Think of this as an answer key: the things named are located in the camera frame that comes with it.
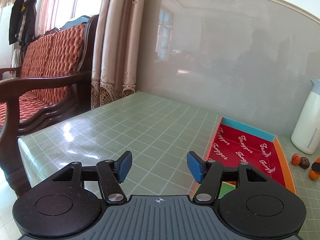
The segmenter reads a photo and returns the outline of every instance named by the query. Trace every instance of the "wooden sofa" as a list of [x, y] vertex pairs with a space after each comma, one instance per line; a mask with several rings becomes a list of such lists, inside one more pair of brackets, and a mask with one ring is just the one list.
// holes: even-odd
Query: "wooden sofa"
[[18, 138], [90, 110], [97, 20], [37, 38], [22, 67], [0, 69], [20, 73], [0, 81], [0, 168], [17, 196], [31, 188]]

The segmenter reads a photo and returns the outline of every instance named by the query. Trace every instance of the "crosshair mark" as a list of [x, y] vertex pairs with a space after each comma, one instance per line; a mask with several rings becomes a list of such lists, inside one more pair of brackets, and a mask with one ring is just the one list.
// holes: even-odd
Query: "crosshair mark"
[[165, 201], [163, 198], [157, 198], [156, 200], [155, 200], [157, 203], [162, 203], [163, 201]]

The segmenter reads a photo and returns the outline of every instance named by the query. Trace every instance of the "brown nut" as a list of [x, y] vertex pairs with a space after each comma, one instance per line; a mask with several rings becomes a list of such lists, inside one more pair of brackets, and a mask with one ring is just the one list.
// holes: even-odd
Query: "brown nut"
[[309, 168], [310, 167], [310, 162], [309, 162], [308, 158], [301, 157], [299, 166], [304, 168], [304, 169]]

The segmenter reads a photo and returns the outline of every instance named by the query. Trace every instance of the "wooden chair frame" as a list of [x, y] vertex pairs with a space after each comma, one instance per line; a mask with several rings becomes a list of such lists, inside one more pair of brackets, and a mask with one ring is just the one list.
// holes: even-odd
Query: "wooden chair frame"
[[[70, 73], [55, 77], [16, 77], [0, 81], [0, 103], [5, 102], [7, 105], [4, 125], [0, 131], [0, 167], [17, 196], [31, 188], [23, 167], [18, 138], [90, 110], [92, 57], [97, 21], [98, 15], [95, 15], [87, 22], [82, 53], [78, 64]], [[21, 67], [2, 68], [0, 75], [6, 71], [19, 72], [20, 69]], [[30, 90], [65, 86], [71, 86], [68, 97], [54, 106], [44, 107], [30, 119], [20, 122], [20, 96]]]

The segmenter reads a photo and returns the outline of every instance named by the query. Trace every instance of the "wooden armrest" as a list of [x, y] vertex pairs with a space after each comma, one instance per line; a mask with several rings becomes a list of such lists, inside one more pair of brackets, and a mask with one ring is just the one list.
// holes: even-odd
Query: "wooden armrest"
[[20, 70], [21, 67], [6, 67], [6, 68], [0, 68], [0, 74], [3, 74], [4, 72], [7, 71], [16, 71], [16, 70]]
[[0, 94], [0, 103], [7, 102], [12, 98], [18, 98], [30, 90], [66, 87], [90, 78], [90, 71], [73, 71], [57, 77], [5, 79], [0, 81], [0, 91], [5, 91]]

